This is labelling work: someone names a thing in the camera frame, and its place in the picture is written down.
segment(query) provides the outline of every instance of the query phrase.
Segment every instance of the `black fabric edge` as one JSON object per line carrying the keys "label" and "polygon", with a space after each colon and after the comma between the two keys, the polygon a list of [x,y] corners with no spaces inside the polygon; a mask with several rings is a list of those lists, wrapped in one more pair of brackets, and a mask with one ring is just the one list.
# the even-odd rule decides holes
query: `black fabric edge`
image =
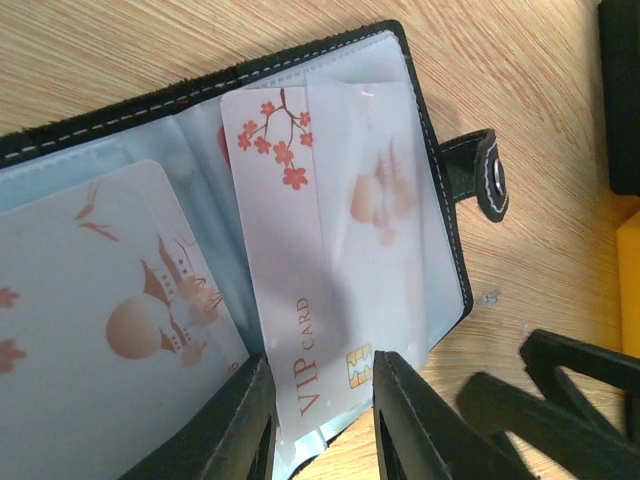
{"label": "black fabric edge", "polygon": [[153,93],[72,117],[50,125],[16,132],[0,138],[0,168],[47,155],[65,148],[105,137],[159,118],[174,115],[193,105],[222,95],[261,78],[294,67],[316,56],[347,44],[363,40],[384,31],[398,39],[409,78],[414,88],[418,112],[424,127],[423,135],[429,154],[440,210],[445,221],[455,268],[463,297],[463,312],[455,327],[473,307],[473,295],[467,275],[455,203],[435,131],[427,113],[426,103],[407,41],[404,28],[397,20],[384,20],[342,34],[315,40],[302,46],[266,55],[193,80],[185,80]]}

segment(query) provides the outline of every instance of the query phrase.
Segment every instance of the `red flower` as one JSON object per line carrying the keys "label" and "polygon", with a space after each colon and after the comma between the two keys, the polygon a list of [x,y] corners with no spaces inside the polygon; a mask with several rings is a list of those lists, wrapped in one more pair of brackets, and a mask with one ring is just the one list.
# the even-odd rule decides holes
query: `red flower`
{"label": "red flower", "polygon": [[249,141],[249,137],[246,133],[241,133],[240,135],[238,135],[238,146],[245,152],[247,151],[247,148],[251,146],[251,142]]}
{"label": "red flower", "polygon": [[301,133],[300,134],[300,145],[306,145],[310,147],[313,143],[313,134],[312,133]]}
{"label": "red flower", "polygon": [[12,292],[10,288],[0,288],[0,308],[13,307],[13,301],[20,298],[20,294]]}
{"label": "red flower", "polygon": [[288,167],[293,160],[293,152],[289,150],[287,144],[284,142],[280,142],[273,147],[273,151],[276,154],[276,162],[284,163],[285,167]]}
{"label": "red flower", "polygon": [[229,147],[227,147],[227,140],[224,136],[224,127],[220,127],[218,129],[218,133],[216,134],[216,141],[218,142],[218,148],[222,152],[224,161],[227,162],[227,166],[231,168],[231,162],[229,160]]}
{"label": "red flower", "polygon": [[258,129],[258,124],[253,120],[249,120],[247,123],[242,125],[242,129],[243,129],[242,133],[245,133],[247,135],[252,135]]}
{"label": "red flower", "polygon": [[306,172],[304,168],[285,168],[282,183],[291,185],[294,190],[300,190],[300,186],[309,185],[307,177],[304,176]]}
{"label": "red flower", "polygon": [[260,113],[265,114],[267,117],[276,111],[275,105],[271,102],[263,103],[261,106],[262,110],[260,110]]}
{"label": "red flower", "polygon": [[258,153],[269,153],[271,142],[267,142],[264,137],[258,137],[253,144],[258,149]]}
{"label": "red flower", "polygon": [[311,115],[309,115],[309,112],[302,112],[300,114],[300,125],[306,127],[309,125],[309,122],[311,122]]}
{"label": "red flower", "polygon": [[13,362],[26,356],[26,352],[16,348],[15,340],[0,342],[0,373],[11,372],[13,370]]}

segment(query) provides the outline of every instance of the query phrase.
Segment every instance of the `card chip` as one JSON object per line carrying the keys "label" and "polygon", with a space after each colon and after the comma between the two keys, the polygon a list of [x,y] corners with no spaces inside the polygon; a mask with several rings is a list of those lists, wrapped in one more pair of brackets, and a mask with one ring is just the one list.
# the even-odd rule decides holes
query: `card chip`
{"label": "card chip", "polygon": [[359,387],[373,377],[373,353],[371,344],[367,343],[352,352],[347,353],[347,372],[349,386]]}

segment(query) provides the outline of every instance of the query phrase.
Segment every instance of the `wallet strap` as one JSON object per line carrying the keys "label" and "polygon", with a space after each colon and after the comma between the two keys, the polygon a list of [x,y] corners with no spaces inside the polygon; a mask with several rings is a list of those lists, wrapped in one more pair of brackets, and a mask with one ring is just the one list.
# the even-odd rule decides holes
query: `wallet strap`
{"label": "wallet strap", "polygon": [[501,222],[509,206],[509,194],[494,130],[468,133],[440,144],[453,200],[475,196],[492,222]]}

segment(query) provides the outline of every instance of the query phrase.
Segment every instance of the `white stitching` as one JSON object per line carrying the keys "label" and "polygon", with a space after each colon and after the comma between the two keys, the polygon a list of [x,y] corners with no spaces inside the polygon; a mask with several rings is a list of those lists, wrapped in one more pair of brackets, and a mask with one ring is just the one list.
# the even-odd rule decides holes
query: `white stitching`
{"label": "white stitching", "polygon": [[489,189],[489,154],[491,153],[492,150],[496,148],[497,145],[498,145],[498,140],[494,140],[491,146],[487,149],[487,153],[484,156],[484,168],[482,169],[483,170],[482,173],[484,175],[484,189],[487,191],[487,197],[489,197],[489,204],[491,205],[491,209],[494,212],[500,214],[504,212],[504,209],[507,206],[507,200],[509,199],[509,194],[507,193],[504,196],[504,201],[502,202],[502,206],[498,208],[496,207],[496,204],[493,203],[493,196],[491,195],[491,190]]}
{"label": "white stitching", "polygon": [[[366,35],[362,35],[361,37],[359,37],[356,40],[347,40],[344,43],[338,44],[338,48],[340,48],[342,46],[350,45],[351,43],[354,43],[354,42],[359,42],[361,40],[364,40],[365,38],[369,38],[369,37],[372,37],[374,35],[378,35],[378,34],[382,33],[383,31],[384,30],[379,30],[377,32],[372,32],[372,33],[369,33],[369,34],[366,34]],[[312,55],[316,56],[316,55],[318,55],[318,52],[317,51],[313,52],[313,53],[308,53],[307,52],[302,57],[296,57],[293,60],[287,60],[287,61],[283,62],[283,65],[288,65],[289,63],[292,63],[292,62],[294,62],[294,63],[298,62],[301,59],[309,58]],[[259,73],[260,73],[259,71],[255,71],[255,72],[252,72],[251,75],[255,76],[255,75],[258,75]],[[220,88],[223,88],[226,85],[233,85],[234,83],[238,82],[239,80],[247,78],[247,76],[248,75],[241,75],[237,80],[230,80],[230,81],[227,81],[225,83],[217,83],[216,85],[214,85],[214,87],[217,88],[217,89],[220,89]],[[415,89],[414,89],[413,93],[414,93],[414,96],[417,97]],[[180,98],[178,98],[176,100],[169,100],[167,102],[164,102],[164,104],[162,106],[169,106],[169,105],[173,104],[175,101],[180,101],[180,100],[186,99],[186,98],[187,98],[186,96],[183,96],[183,97],[180,97]],[[155,109],[154,107],[159,107],[159,106],[154,105],[149,110]],[[425,138],[427,139],[429,153],[431,154],[431,158],[433,159],[433,164],[436,166],[436,172],[438,174],[438,180],[440,182],[440,188],[442,189],[442,192],[443,192],[443,199],[444,199],[445,209],[447,211],[447,220],[449,222],[449,233],[453,234],[453,219],[451,217],[451,208],[449,206],[449,200],[447,199],[447,196],[446,196],[446,193],[445,193],[444,181],[442,179],[442,172],[440,171],[440,166],[438,165],[438,162],[436,161],[435,151],[434,151],[433,145],[431,143],[431,138],[429,136],[429,132],[427,132],[427,127],[426,127],[424,118],[422,116],[422,112],[419,112],[419,116],[420,116],[420,123],[422,124],[422,129],[423,129],[424,134],[425,134]],[[119,119],[109,120],[109,121],[106,122],[106,124],[107,125],[113,125],[113,124],[118,123],[120,120],[124,120],[125,118],[130,118],[130,117],[131,117],[130,115],[129,116],[125,115],[123,117],[120,117]],[[62,141],[66,140],[66,139],[68,139],[70,137],[71,137],[71,135],[64,135],[64,136],[58,138],[57,141],[62,142]],[[9,153],[9,154],[5,155],[4,158],[5,159],[9,159],[9,158],[13,158],[13,157],[19,156],[19,155],[20,155],[19,152],[13,152],[13,153]],[[485,171],[485,179],[488,182],[488,173],[486,171]],[[468,297],[467,297],[467,291],[466,291],[466,288],[465,288],[465,283],[463,281],[464,279],[462,277],[462,270],[460,268],[460,259],[458,258],[458,251],[457,251],[457,248],[454,245],[452,245],[451,249],[453,251],[454,262],[456,264],[456,270],[458,272],[458,278],[460,280],[460,287],[461,287],[461,290],[462,290],[462,295],[464,296],[464,303],[465,303],[465,305],[467,305],[468,304]]]}
{"label": "white stitching", "polygon": [[466,145],[468,143],[477,142],[479,140],[480,140],[480,137],[476,137],[476,138],[471,138],[469,140],[465,140],[464,142],[461,142],[461,143],[456,143],[455,145],[451,145],[450,147],[443,148],[442,153],[448,152],[451,149],[461,147],[462,145]]}
{"label": "white stitching", "polygon": [[475,191],[475,189],[471,189],[471,190],[467,190],[466,192],[460,192],[459,194],[455,195],[453,197],[454,201],[458,201],[463,197],[466,197],[467,195],[473,195],[473,192]]}
{"label": "white stitching", "polygon": [[[237,79],[232,79],[232,80],[229,80],[229,81],[227,81],[227,82],[220,82],[220,83],[216,83],[216,84],[215,84],[215,85],[213,85],[213,86],[207,86],[207,87],[204,87],[204,88],[202,88],[201,90],[196,90],[196,91],[194,91],[194,92],[191,92],[188,96],[189,96],[189,97],[195,97],[195,96],[200,95],[201,93],[206,92],[206,91],[209,91],[209,90],[213,90],[213,89],[222,89],[222,88],[224,88],[224,87],[226,87],[226,86],[228,86],[228,85],[233,85],[233,84],[235,84],[235,83],[238,83],[240,80],[243,80],[243,79],[245,79],[245,78],[248,78],[249,76],[256,76],[256,75],[259,75],[259,74],[260,74],[260,73],[262,73],[262,72],[267,72],[267,71],[272,70],[272,69],[277,69],[277,68],[279,68],[279,67],[281,67],[281,66],[289,65],[289,64],[291,64],[291,63],[298,62],[298,61],[300,61],[300,60],[303,60],[303,59],[305,59],[305,58],[309,58],[309,57],[311,57],[311,56],[316,56],[316,55],[318,55],[318,54],[324,54],[324,53],[326,53],[326,52],[328,52],[328,51],[333,51],[333,50],[335,50],[336,48],[341,48],[341,47],[343,47],[343,46],[345,46],[345,45],[349,45],[349,44],[351,44],[351,43],[353,43],[353,42],[358,42],[358,41],[360,41],[360,40],[364,40],[365,38],[369,38],[369,37],[372,37],[372,36],[374,36],[374,35],[378,35],[378,34],[382,33],[383,31],[384,31],[384,30],[379,30],[379,31],[377,31],[377,32],[372,32],[372,33],[367,34],[367,35],[362,35],[361,37],[359,37],[358,39],[355,39],[355,40],[347,40],[347,41],[345,41],[345,42],[339,43],[338,45],[332,45],[331,47],[329,47],[329,49],[328,49],[328,50],[327,50],[327,49],[324,49],[324,50],[322,50],[321,52],[318,52],[318,51],[316,51],[316,52],[307,52],[307,53],[305,53],[302,57],[296,57],[296,58],[294,58],[293,60],[285,60],[284,62],[276,63],[276,64],[274,64],[274,65],[267,65],[267,66],[265,66],[265,67],[262,69],[262,71],[260,71],[260,70],[256,70],[256,71],[254,71],[254,72],[251,72],[251,75],[249,75],[249,74],[243,74],[243,75],[241,75],[240,77],[238,77]],[[173,105],[175,102],[179,102],[179,101],[181,101],[181,100],[186,100],[187,98],[188,98],[188,97],[187,97],[186,95],[184,95],[184,96],[179,97],[179,98],[177,98],[177,99],[175,99],[175,100],[168,100],[168,101],[164,102],[163,104],[152,105],[151,107],[149,107],[149,109],[147,109],[147,110],[140,110],[140,111],[136,112],[134,115],[123,115],[123,116],[121,116],[120,118],[113,118],[113,119],[111,119],[111,120],[107,120],[107,121],[105,121],[104,123],[99,123],[99,124],[93,125],[93,126],[91,126],[91,127],[87,127],[87,128],[83,128],[83,129],[77,130],[77,131],[75,131],[75,132],[72,132],[72,133],[71,133],[71,135],[63,135],[62,137],[59,137],[57,140],[50,140],[50,141],[47,141],[47,142],[45,142],[45,143],[41,144],[41,145],[40,145],[40,147],[50,146],[50,145],[55,145],[55,144],[56,144],[56,143],[58,143],[58,142],[64,142],[65,140],[68,140],[68,139],[69,139],[69,138],[71,138],[72,136],[79,136],[79,135],[83,135],[83,134],[87,133],[87,132],[88,132],[88,131],[90,131],[90,130],[98,130],[98,129],[100,129],[100,128],[103,128],[105,125],[115,125],[116,123],[119,123],[119,122],[120,122],[120,121],[122,121],[122,120],[128,120],[129,118],[133,118],[133,116],[143,115],[143,114],[145,114],[145,113],[148,113],[148,112],[151,112],[151,111],[154,111],[154,110],[158,110],[158,109],[161,109],[161,108],[164,108],[164,107],[168,107],[169,105]],[[37,148],[37,147],[35,147],[35,146],[33,146],[33,147],[26,147],[26,150],[25,150],[25,149],[22,149],[22,151],[23,151],[23,152],[25,152],[25,151],[29,151],[29,150],[34,149],[34,148]],[[4,158],[5,158],[5,159],[9,159],[9,158],[13,158],[13,157],[15,157],[15,156],[19,156],[19,155],[20,155],[20,152],[12,152],[12,153],[8,153],[8,154],[6,154],[6,155],[4,156]]]}

